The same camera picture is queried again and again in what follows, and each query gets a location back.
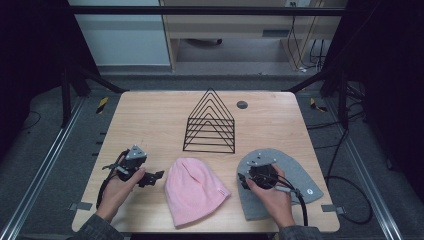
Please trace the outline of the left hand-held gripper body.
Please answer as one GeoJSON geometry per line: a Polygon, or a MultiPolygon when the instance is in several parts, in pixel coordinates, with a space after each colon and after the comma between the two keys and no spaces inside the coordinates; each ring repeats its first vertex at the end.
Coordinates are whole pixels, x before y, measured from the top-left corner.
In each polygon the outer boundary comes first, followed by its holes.
{"type": "Polygon", "coordinates": [[[140,166],[147,160],[147,153],[138,145],[123,151],[116,161],[103,169],[109,169],[109,178],[118,176],[122,181],[128,181],[140,166]]]}

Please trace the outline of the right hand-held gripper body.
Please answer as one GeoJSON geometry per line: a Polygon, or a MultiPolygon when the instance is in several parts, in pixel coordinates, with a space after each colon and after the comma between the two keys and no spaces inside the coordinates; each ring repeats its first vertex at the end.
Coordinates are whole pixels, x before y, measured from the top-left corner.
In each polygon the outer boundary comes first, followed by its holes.
{"type": "Polygon", "coordinates": [[[262,189],[271,189],[277,184],[278,174],[272,164],[275,159],[265,153],[251,153],[246,156],[247,178],[262,189]]]}

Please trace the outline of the grey beanie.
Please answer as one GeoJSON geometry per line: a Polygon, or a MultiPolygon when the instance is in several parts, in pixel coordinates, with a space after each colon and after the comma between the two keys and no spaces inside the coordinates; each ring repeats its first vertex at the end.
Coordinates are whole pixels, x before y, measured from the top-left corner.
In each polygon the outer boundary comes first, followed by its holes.
{"type": "MultiPolygon", "coordinates": [[[[265,153],[275,159],[272,166],[278,174],[277,184],[281,183],[283,185],[281,190],[291,194],[293,204],[301,206],[305,218],[304,222],[307,223],[306,205],[320,199],[324,193],[299,162],[291,156],[273,148],[257,149],[248,154],[258,152],[265,153]]],[[[247,180],[246,156],[239,162],[237,173],[245,175],[247,180]]],[[[252,221],[268,217],[269,214],[260,199],[251,190],[243,189],[238,177],[237,182],[245,219],[252,221]]]]}

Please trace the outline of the pink beanie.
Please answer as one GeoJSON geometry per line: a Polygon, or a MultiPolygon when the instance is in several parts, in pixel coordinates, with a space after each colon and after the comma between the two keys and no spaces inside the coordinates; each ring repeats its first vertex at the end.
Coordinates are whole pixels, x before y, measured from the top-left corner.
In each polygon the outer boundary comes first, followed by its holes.
{"type": "Polygon", "coordinates": [[[165,183],[167,204],[175,228],[210,217],[232,193],[212,169],[196,158],[178,158],[165,183]]]}

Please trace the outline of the black wire rack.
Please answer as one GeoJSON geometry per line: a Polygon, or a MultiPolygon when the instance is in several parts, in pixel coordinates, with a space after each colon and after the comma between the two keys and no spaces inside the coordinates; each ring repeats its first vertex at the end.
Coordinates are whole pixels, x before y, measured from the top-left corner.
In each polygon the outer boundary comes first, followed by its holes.
{"type": "Polygon", "coordinates": [[[235,153],[235,119],[214,89],[209,88],[189,114],[182,150],[235,153]]]}

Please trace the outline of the person's right hand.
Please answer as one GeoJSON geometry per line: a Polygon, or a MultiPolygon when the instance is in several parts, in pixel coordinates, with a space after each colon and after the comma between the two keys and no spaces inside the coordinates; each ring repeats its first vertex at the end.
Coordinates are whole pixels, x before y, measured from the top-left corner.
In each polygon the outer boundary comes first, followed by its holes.
{"type": "Polygon", "coordinates": [[[251,179],[247,179],[246,183],[250,190],[261,200],[279,228],[295,225],[290,193],[279,191],[275,188],[263,189],[251,179]]]}

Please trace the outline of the person's left hand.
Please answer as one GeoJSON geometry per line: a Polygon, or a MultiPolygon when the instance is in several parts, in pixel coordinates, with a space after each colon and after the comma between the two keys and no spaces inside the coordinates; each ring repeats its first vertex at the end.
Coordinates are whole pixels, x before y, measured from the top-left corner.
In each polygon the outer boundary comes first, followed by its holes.
{"type": "Polygon", "coordinates": [[[138,169],[127,181],[122,181],[116,174],[113,174],[105,187],[96,215],[107,222],[111,222],[120,206],[144,175],[145,169],[143,167],[138,169]]]}

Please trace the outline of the yellow black floor tape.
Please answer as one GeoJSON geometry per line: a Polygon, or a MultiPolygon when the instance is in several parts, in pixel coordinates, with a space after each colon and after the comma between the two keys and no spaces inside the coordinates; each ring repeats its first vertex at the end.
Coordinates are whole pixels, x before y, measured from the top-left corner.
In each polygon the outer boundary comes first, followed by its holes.
{"type": "Polygon", "coordinates": [[[106,104],[107,104],[107,102],[108,102],[108,99],[109,99],[109,97],[103,97],[103,98],[100,100],[99,105],[98,105],[98,107],[97,107],[97,109],[96,109],[96,114],[101,114],[101,113],[103,112],[104,107],[105,107],[105,105],[106,105],[106,104]]]}
{"type": "Polygon", "coordinates": [[[320,112],[327,112],[327,108],[323,106],[318,106],[314,98],[310,98],[310,107],[316,109],[320,112]]]}

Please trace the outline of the grey tape strip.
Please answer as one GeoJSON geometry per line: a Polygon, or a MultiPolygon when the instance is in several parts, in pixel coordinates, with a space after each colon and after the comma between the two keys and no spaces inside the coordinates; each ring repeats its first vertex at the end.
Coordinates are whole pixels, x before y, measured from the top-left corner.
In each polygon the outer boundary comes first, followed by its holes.
{"type": "Polygon", "coordinates": [[[91,207],[92,207],[92,203],[78,202],[78,203],[71,203],[68,209],[71,211],[77,211],[77,210],[89,211],[91,207]]]}
{"type": "Polygon", "coordinates": [[[343,215],[346,213],[344,207],[337,207],[333,204],[322,204],[321,209],[323,212],[335,212],[337,215],[343,215]]]}

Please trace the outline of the white cabinet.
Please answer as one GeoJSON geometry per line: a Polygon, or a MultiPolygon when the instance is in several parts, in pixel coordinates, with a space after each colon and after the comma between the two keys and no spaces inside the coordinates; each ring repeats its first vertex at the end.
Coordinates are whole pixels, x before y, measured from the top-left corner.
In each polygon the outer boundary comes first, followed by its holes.
{"type": "Polygon", "coordinates": [[[160,15],[76,15],[98,66],[169,65],[160,15]]]}

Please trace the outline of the black curtain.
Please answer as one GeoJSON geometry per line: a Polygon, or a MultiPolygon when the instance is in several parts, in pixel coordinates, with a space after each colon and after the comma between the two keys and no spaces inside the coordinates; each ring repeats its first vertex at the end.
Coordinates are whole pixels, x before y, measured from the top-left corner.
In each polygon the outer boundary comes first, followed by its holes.
{"type": "Polygon", "coordinates": [[[327,60],[359,30],[346,60],[365,86],[365,109],[389,160],[424,200],[424,0],[347,0],[327,60]]]}
{"type": "Polygon", "coordinates": [[[31,100],[60,85],[63,63],[98,68],[68,0],[0,0],[0,160],[31,100]]]}

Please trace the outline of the black frame leg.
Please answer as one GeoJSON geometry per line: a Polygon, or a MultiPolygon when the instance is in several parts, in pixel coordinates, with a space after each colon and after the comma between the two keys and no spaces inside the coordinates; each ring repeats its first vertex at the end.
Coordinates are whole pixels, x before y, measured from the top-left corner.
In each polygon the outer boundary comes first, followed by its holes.
{"type": "Polygon", "coordinates": [[[109,81],[103,79],[99,74],[95,74],[78,65],[65,66],[61,72],[62,91],[62,127],[65,127],[71,120],[71,96],[70,87],[73,87],[78,96],[87,96],[91,89],[86,80],[90,79],[114,93],[124,93],[127,89],[120,88],[109,81]]]}
{"type": "Polygon", "coordinates": [[[323,80],[324,83],[320,89],[320,94],[323,97],[328,97],[335,91],[338,91],[338,110],[337,116],[342,127],[348,129],[348,110],[347,110],[347,88],[348,78],[347,74],[342,68],[329,67],[321,72],[309,77],[303,82],[287,89],[287,92],[297,93],[305,87],[323,80]]]}

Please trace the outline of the aluminium floor rail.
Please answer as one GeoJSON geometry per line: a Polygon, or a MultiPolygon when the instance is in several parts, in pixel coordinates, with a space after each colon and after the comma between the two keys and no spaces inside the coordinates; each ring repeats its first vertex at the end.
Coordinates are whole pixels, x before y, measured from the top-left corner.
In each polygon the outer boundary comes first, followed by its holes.
{"type": "MultiPolygon", "coordinates": [[[[333,100],[325,100],[325,103],[328,104],[329,111],[331,116],[336,119],[338,117],[338,104],[336,104],[333,100]]],[[[358,116],[362,116],[364,113],[359,113],[363,111],[360,108],[360,104],[358,102],[353,102],[352,100],[347,100],[347,103],[340,104],[347,110],[347,126],[349,127],[349,123],[353,120],[349,120],[354,114],[358,114],[358,116]]],[[[374,218],[378,221],[380,229],[382,230],[386,240],[404,240],[400,229],[395,222],[386,201],[383,198],[382,193],[378,189],[376,182],[374,181],[370,171],[366,168],[366,165],[363,161],[363,158],[360,155],[360,152],[357,146],[354,143],[353,137],[349,135],[349,133],[353,133],[353,127],[349,127],[349,131],[346,132],[346,136],[344,139],[344,144],[346,146],[346,152],[348,155],[348,159],[350,160],[353,171],[356,174],[357,179],[360,182],[362,190],[364,191],[367,199],[370,202],[371,209],[373,212],[374,218]]]]}
{"type": "Polygon", "coordinates": [[[85,97],[78,97],[76,99],[68,122],[58,132],[31,184],[27,188],[23,198],[14,211],[14,214],[0,232],[0,240],[15,240],[18,237],[23,224],[32,210],[32,207],[43,189],[53,166],[55,165],[71,131],[74,128],[75,123],[78,120],[85,101],[85,97]]]}

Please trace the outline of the black frame crossbar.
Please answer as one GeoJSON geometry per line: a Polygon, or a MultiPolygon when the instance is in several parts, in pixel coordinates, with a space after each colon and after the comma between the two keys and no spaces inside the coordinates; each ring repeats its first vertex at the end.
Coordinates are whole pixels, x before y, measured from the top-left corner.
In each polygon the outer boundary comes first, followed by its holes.
{"type": "Polygon", "coordinates": [[[74,14],[108,15],[252,15],[252,16],[342,16],[345,8],[210,7],[210,6],[70,6],[74,14]]]}

